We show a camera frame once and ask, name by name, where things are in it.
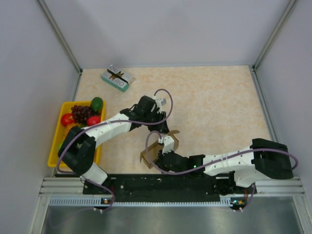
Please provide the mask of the brown cardboard box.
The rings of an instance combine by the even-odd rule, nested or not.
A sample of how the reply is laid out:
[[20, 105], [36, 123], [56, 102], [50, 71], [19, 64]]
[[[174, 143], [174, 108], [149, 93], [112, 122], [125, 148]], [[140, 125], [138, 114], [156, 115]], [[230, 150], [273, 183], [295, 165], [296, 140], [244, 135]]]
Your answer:
[[[172, 141], [174, 142], [174, 145], [173, 145], [173, 150], [174, 151], [179, 146], [179, 141], [178, 141], [178, 139], [175, 136], [176, 134], [179, 134], [179, 133], [180, 133], [179, 130], [172, 130], [167, 135], [165, 135], [165, 137], [166, 136], [170, 136], [173, 139]], [[158, 143], [158, 140], [157, 140], [154, 143], [152, 143], [151, 145], [149, 145], [147, 147], [147, 149], [148, 149], [148, 153], [150, 155], [150, 158], [151, 158], [152, 162], [156, 163], [156, 161], [158, 160], [158, 152], [159, 151], [162, 152], [163, 145], [160, 145]], [[147, 157], [145, 149], [140, 153], [140, 162], [143, 162], [147, 166], [148, 169], [153, 168], [152, 163], [150, 162], [150, 160]]]

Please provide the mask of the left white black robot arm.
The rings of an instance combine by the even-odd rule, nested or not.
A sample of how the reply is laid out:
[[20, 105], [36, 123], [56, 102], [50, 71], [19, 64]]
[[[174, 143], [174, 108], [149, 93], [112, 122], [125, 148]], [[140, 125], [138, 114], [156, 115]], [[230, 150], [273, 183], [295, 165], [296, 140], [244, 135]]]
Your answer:
[[106, 121], [85, 128], [71, 128], [59, 149], [59, 159], [74, 174], [92, 181], [99, 193], [108, 192], [111, 182], [108, 174], [94, 162], [96, 149], [115, 136], [141, 126], [147, 126], [149, 131], [168, 133], [167, 115], [162, 110], [165, 104], [164, 98], [143, 96], [133, 107], [121, 110]]

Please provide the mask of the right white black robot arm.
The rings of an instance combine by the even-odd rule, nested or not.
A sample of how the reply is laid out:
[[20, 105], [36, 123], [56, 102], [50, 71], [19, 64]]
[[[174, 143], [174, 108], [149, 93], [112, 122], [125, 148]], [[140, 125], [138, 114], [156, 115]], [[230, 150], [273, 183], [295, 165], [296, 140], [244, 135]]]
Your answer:
[[274, 141], [256, 138], [251, 146], [232, 153], [184, 157], [174, 151], [171, 136], [159, 139], [156, 166], [168, 175], [217, 176], [233, 173], [227, 182], [233, 193], [239, 193], [263, 179], [286, 180], [293, 178], [291, 155], [288, 147]]

